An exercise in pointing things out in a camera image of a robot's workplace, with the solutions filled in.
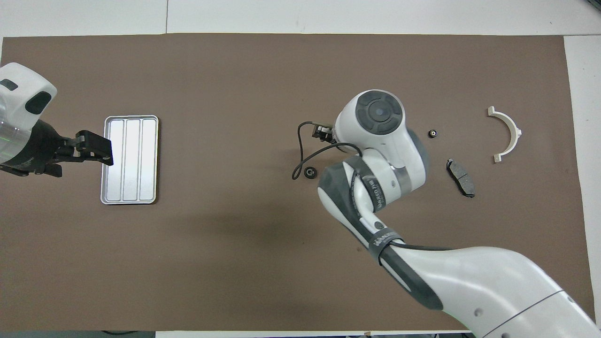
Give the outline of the silver ribbed metal tray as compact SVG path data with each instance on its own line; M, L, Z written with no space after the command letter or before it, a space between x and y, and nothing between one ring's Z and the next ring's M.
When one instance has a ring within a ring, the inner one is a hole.
M109 116L104 137L112 144L114 164L104 165L100 201L104 205L151 205L157 199L159 118Z

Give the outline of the long grey brake pad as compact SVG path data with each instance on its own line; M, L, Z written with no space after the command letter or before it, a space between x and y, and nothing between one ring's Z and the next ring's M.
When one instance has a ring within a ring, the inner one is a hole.
M447 161L446 168L462 195L474 198L475 185L466 169L452 158Z

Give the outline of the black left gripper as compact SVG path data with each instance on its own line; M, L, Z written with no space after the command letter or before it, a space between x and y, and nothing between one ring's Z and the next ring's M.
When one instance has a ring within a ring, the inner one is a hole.
M30 139L24 148L12 159L0 162L0 171L19 177L50 175L62 177L61 162L77 162L75 149L69 138L60 136L54 128L39 120L32 128ZM99 162L114 165L111 141L90 131L77 133L77 149L80 162Z

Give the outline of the brown table mat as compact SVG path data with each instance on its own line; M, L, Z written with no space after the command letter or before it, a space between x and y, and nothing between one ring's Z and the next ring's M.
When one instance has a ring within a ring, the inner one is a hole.
M562 37L29 37L4 40L2 62L56 86L42 120L61 135L153 114L160 149L152 205L101 203L99 163L0 172L0 336L461 329L372 259L316 180L291 179L298 124L332 123L374 88L400 98L430 156L384 223L415 245L520 252L595 314ZM509 131L489 106L523 133L500 163Z

